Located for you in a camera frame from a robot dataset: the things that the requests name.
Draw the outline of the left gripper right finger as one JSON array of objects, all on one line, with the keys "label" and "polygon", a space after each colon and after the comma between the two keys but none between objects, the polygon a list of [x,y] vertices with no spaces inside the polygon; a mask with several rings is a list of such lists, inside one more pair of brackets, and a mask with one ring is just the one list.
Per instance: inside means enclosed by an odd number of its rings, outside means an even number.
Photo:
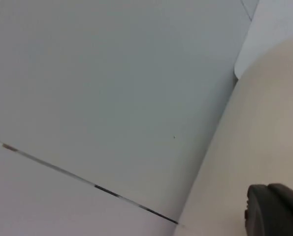
[{"label": "left gripper right finger", "polygon": [[293,213],[293,190],[280,183],[271,183],[267,186]]}]

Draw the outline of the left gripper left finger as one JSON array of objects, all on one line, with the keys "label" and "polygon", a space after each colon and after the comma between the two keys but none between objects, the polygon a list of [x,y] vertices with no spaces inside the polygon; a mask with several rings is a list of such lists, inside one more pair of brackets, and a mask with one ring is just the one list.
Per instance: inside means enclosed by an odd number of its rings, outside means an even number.
[{"label": "left gripper left finger", "polygon": [[248,236],[293,236],[293,213],[268,185],[250,185],[244,212]]}]

